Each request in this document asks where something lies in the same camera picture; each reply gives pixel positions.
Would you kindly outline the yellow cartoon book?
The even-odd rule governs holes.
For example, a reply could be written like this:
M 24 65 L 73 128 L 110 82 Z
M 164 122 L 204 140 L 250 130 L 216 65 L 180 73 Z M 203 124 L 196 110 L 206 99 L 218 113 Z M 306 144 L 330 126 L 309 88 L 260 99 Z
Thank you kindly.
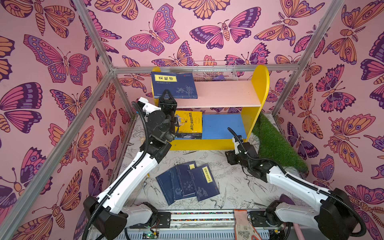
M 203 133 L 203 113 L 193 111 L 176 111 L 176 131 L 187 134 Z
M 176 138 L 179 139 L 202 139 L 202 133 L 177 133 Z

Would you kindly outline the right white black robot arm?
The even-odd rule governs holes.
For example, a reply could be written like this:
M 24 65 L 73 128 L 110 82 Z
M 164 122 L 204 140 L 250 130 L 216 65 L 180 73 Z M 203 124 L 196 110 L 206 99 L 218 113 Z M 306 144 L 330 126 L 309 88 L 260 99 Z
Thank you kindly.
M 320 231 L 329 240 L 347 240 L 367 233 L 363 218 L 344 191 L 331 191 L 290 174 L 276 161 L 259 158 L 249 143 L 235 142 L 234 150 L 225 155 L 230 165 L 240 165 L 251 177 L 280 187 L 307 204 L 302 207 L 273 201 L 264 210 L 267 225 L 298 224 Z

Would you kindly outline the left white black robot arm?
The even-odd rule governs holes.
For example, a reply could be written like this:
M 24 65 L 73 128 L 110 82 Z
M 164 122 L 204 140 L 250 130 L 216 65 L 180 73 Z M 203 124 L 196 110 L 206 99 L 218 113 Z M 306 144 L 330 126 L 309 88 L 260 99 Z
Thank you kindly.
M 113 240 L 128 227 L 129 220 L 137 220 L 136 211 L 123 210 L 125 203 L 144 177 L 167 155 L 176 137 L 175 113 L 177 101 L 169 90 L 164 90 L 158 106 L 145 98 L 132 103 L 139 114 L 145 133 L 145 141 L 129 166 L 103 192 L 96 197 L 87 197 L 84 209 L 88 222 L 82 239 L 88 238 L 95 227 L 101 238 Z

